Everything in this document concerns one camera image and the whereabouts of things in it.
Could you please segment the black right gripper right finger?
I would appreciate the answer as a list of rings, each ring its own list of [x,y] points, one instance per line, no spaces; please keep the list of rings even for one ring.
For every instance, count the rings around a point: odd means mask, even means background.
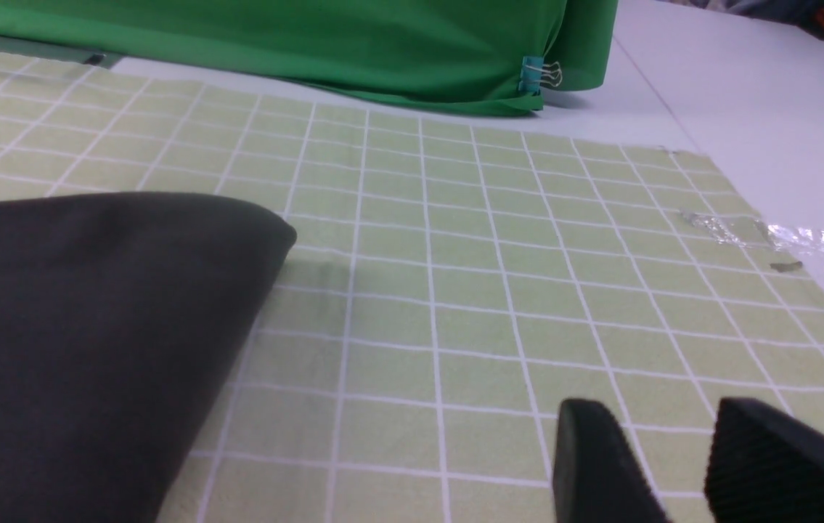
[[[717,522],[824,522],[824,434],[754,398],[725,397],[703,491]]]

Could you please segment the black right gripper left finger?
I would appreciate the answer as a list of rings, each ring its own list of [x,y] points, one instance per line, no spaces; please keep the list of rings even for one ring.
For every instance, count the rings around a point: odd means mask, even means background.
[[[616,418],[601,402],[560,404],[552,477],[558,522],[667,522]]]

